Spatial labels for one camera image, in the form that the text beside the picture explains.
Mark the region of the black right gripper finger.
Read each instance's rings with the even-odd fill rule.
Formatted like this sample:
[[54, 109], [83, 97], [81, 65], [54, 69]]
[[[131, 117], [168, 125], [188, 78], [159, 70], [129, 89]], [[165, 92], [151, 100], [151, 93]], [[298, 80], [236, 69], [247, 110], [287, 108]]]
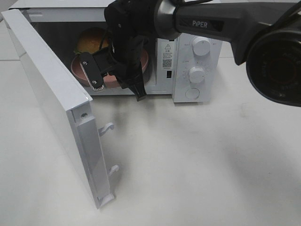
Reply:
[[103, 89], [103, 77], [93, 55], [84, 52], [80, 54], [79, 58], [82, 70], [91, 89], [93, 91], [101, 91]]
[[135, 95], [137, 101], [146, 98], [147, 93], [144, 87], [143, 72], [141, 68], [130, 74], [128, 77], [128, 87]]

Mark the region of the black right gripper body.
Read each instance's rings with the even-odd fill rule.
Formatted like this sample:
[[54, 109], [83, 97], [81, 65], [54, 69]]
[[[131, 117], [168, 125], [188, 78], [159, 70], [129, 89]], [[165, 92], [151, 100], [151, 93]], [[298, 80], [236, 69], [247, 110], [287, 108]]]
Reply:
[[93, 57], [101, 76], [116, 76], [121, 85], [143, 85], [140, 57], [146, 38], [159, 37], [156, 0], [115, 0], [104, 10], [110, 44]]

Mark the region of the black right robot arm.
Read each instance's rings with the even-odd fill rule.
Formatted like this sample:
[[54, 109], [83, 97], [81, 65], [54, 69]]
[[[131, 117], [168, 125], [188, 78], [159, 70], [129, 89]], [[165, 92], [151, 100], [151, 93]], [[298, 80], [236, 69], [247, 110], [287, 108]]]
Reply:
[[245, 64], [252, 86], [283, 105], [301, 105], [301, 4], [208, 0], [116, 0], [104, 10], [107, 48], [82, 53], [94, 90], [112, 74], [137, 100], [146, 97], [140, 56], [145, 37], [174, 40], [182, 33], [226, 41], [235, 63]]

